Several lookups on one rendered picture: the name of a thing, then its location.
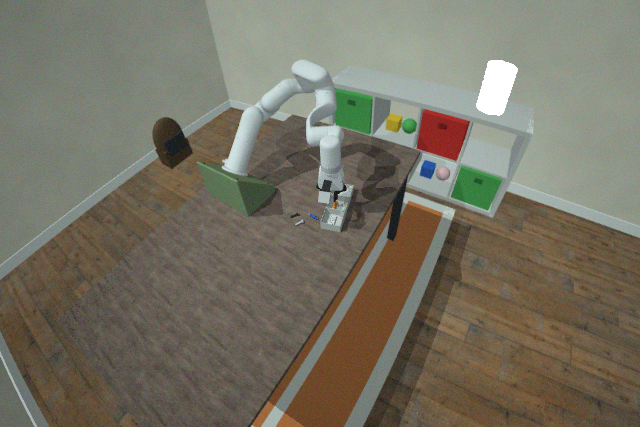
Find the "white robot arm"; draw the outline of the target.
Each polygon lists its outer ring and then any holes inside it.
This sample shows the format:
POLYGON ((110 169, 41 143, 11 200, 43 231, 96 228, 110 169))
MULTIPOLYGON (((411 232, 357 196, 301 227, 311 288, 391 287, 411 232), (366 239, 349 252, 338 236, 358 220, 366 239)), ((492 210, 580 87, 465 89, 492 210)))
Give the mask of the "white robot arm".
POLYGON ((229 158, 222 160, 225 163, 222 166, 224 170, 240 176, 248 176, 246 169, 260 127, 275 114, 269 112, 280 108, 295 94, 313 92, 315 92, 318 107, 312 110, 306 121, 307 142, 310 146, 320 146, 321 170, 324 173, 335 174, 344 168, 344 164, 341 164, 341 145, 339 144, 339 140, 342 144, 344 139, 342 127, 313 127, 318 121, 334 114, 337 109, 335 87, 328 71, 307 60, 296 61, 291 71, 296 79, 281 81, 254 105, 256 107, 249 107, 243 112, 229 158), (262 108, 263 106, 268 112, 262 108))

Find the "white three-compartment bin rack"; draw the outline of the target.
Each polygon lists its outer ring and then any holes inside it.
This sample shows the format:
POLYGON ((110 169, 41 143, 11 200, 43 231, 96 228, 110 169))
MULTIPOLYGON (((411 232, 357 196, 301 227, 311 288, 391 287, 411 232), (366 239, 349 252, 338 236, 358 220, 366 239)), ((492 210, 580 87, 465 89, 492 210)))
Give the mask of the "white three-compartment bin rack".
POLYGON ((354 185, 345 184, 347 190, 338 194, 338 201, 336 209, 333 209, 334 205, 334 190, 330 197, 330 203, 327 203, 324 214, 320 221, 321 229, 341 232, 341 228, 349 207, 349 203, 354 191, 354 185), (334 225, 328 224, 330 216, 336 216, 334 225))

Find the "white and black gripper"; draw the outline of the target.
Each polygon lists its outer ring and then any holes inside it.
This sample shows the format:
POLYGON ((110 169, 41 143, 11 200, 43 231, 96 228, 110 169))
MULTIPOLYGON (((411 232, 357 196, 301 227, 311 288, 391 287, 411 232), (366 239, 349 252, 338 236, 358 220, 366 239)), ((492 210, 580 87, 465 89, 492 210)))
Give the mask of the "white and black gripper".
POLYGON ((343 168, 335 174, 326 174, 321 170, 321 166, 319 168, 319 176, 318 176, 318 184, 316 186, 317 189, 322 190, 324 180, 332 181, 330 190, 334 190, 334 202, 338 199, 338 194, 347 190, 344 181, 344 171, 343 168))

